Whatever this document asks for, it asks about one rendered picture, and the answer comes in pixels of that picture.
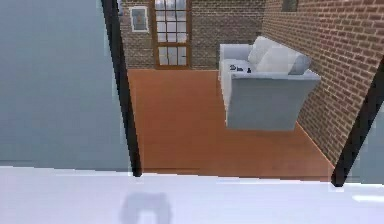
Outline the dark framed wall picture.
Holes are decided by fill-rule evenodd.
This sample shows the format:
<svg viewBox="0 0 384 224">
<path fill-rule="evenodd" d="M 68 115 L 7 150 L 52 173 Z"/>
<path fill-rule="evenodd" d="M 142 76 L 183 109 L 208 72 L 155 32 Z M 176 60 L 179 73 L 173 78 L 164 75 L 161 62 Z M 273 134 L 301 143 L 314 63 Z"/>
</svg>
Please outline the dark framed wall picture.
<svg viewBox="0 0 384 224">
<path fill-rule="evenodd" d="M 283 12 L 296 12 L 298 8 L 299 0 L 283 0 L 282 11 Z"/>
</svg>

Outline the black door frame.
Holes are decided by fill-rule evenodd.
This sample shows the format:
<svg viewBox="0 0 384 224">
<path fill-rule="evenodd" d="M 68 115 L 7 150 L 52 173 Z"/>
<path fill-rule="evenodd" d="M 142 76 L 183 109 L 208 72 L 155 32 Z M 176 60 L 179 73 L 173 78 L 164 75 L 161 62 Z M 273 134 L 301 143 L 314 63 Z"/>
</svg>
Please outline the black door frame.
<svg viewBox="0 0 384 224">
<path fill-rule="evenodd" d="M 125 64 L 125 55 L 121 38 L 117 0 L 100 0 L 111 53 L 116 89 L 123 118 L 124 135 L 127 140 L 130 167 L 134 177 L 143 174 L 137 141 L 130 87 Z M 370 84 L 362 107 L 356 117 L 352 130 L 343 147 L 336 167 L 331 176 L 335 187 L 342 187 L 355 162 L 361 147 L 368 136 L 371 126 L 384 103 L 384 56 L 379 62 L 376 74 Z"/>
</svg>

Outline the white framed wall picture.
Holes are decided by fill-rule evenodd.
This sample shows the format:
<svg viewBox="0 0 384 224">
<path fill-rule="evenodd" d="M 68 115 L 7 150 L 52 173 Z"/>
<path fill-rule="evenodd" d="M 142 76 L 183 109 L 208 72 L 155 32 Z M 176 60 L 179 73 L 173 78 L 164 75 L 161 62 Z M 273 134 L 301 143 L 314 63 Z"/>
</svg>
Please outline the white framed wall picture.
<svg viewBox="0 0 384 224">
<path fill-rule="evenodd" d="M 146 6 L 134 6 L 129 9 L 133 32 L 148 32 L 148 13 Z"/>
</svg>

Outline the brown framed glass door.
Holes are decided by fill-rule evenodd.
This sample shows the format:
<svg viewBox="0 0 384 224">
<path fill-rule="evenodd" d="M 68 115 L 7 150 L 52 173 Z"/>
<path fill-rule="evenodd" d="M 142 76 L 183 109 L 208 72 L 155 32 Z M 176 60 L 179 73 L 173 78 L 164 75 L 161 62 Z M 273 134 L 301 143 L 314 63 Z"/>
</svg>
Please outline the brown framed glass door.
<svg viewBox="0 0 384 224">
<path fill-rule="evenodd" d="M 192 0 L 151 0 L 155 68 L 191 68 Z"/>
</svg>

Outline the white sofa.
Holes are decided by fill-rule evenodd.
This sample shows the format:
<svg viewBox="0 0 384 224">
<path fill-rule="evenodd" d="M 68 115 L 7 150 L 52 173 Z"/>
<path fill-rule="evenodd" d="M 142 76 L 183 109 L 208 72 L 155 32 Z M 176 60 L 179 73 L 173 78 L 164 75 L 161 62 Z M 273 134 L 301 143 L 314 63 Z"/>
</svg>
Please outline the white sofa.
<svg viewBox="0 0 384 224">
<path fill-rule="evenodd" d="M 264 36 L 252 44 L 222 44 L 218 79 L 226 127 L 292 131 L 321 80 L 310 64 L 309 56 Z"/>
</svg>

